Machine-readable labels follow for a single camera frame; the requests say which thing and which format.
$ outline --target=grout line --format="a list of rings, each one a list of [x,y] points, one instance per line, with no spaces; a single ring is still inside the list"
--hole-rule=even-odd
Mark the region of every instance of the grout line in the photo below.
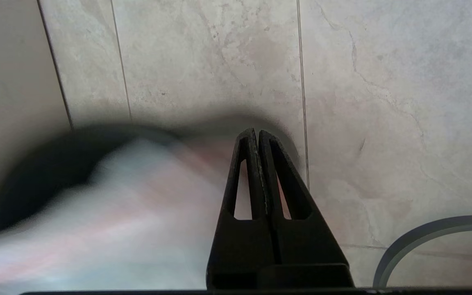
[[[121,73],[123,74],[123,86],[125,86],[125,95],[127,97],[127,106],[129,107],[129,120],[132,123],[131,102],[129,100],[129,91],[127,90],[127,79],[125,78],[125,68],[123,67],[123,56],[121,55],[120,34],[118,33],[118,25],[116,24],[116,14],[114,13],[114,4],[110,0],[112,8],[112,18],[114,19],[114,30],[116,31],[116,41],[118,42],[118,52],[120,54]]]
[[[372,250],[384,250],[386,251],[387,247],[378,247],[378,246],[363,246],[363,245],[355,245],[350,243],[341,243],[339,244],[340,247],[345,248],[359,248],[359,249],[372,249]],[[472,254],[462,254],[462,253],[452,253],[452,252],[440,252],[440,251],[421,251],[413,249],[412,253],[424,255],[424,256],[434,256],[434,257],[445,257],[445,258],[456,258],[456,259],[469,259],[472,260]]]
[[[346,247],[346,248],[387,250],[387,247],[355,245],[355,244],[352,244],[352,243],[340,243],[339,246],[340,246],[340,247]]]
[[[303,131],[305,139],[305,169],[307,173],[307,189],[311,191],[311,186],[309,185],[309,147],[307,146],[307,114],[305,107],[305,81],[303,77],[302,19],[300,18],[300,0],[296,0],[296,11],[298,13],[298,44],[300,46],[300,82],[302,83]]]
[[[52,56],[52,62],[54,63],[54,71],[56,71],[56,78],[58,79],[59,89],[61,91],[61,98],[63,99],[63,104],[65,105],[65,111],[67,112],[67,117],[69,119],[69,125],[71,129],[74,129],[74,123],[72,116],[70,115],[69,105],[67,103],[67,97],[65,96],[65,90],[63,89],[63,83],[61,82],[61,75],[59,74],[58,61],[56,61],[56,55],[54,54],[54,48],[52,47],[52,41],[50,34],[47,28],[47,22],[45,21],[45,15],[43,14],[43,8],[41,7],[41,1],[37,0],[39,15],[41,15],[41,22],[43,22],[43,28],[45,29],[45,35],[47,36],[48,48],[50,49],[50,55]]]

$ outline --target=marble tile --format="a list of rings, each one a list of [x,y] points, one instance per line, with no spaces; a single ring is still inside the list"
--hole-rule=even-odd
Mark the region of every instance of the marble tile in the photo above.
[[[438,237],[416,248],[424,254],[463,254],[472,256],[472,231]]]
[[[374,273],[385,250],[342,246],[356,287],[372,287]],[[388,287],[472,286],[472,256],[420,250],[407,254],[395,267]]]
[[[356,287],[372,287],[378,262],[384,255],[384,249],[358,248],[341,246],[349,262],[349,271]]]
[[[393,270],[391,286],[472,286],[472,256],[410,253]]]
[[[75,126],[129,121],[110,0],[41,1]]]
[[[113,5],[133,120],[253,114],[286,129],[305,158],[296,1]]]
[[[472,1],[300,2],[311,192],[340,243],[472,214]]]

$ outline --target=blurred cloth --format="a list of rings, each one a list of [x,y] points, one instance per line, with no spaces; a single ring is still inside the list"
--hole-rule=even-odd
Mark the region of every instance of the blurred cloth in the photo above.
[[[0,294],[204,289],[233,147],[137,140],[109,154],[90,185],[0,234]]]

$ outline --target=black plastic clip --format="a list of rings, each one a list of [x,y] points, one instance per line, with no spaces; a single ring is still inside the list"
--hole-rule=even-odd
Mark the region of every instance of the black plastic clip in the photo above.
[[[234,218],[244,159],[252,220]],[[281,192],[290,220],[283,215]],[[266,131],[259,143],[254,129],[236,140],[206,277],[208,289],[354,287],[349,264],[307,187],[279,140]]]

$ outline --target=gray cable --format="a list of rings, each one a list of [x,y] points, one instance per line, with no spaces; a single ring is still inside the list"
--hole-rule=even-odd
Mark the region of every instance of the gray cable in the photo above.
[[[444,218],[408,231],[392,243],[380,259],[373,287],[385,288],[395,266],[414,248],[432,239],[463,231],[472,231],[472,215]]]

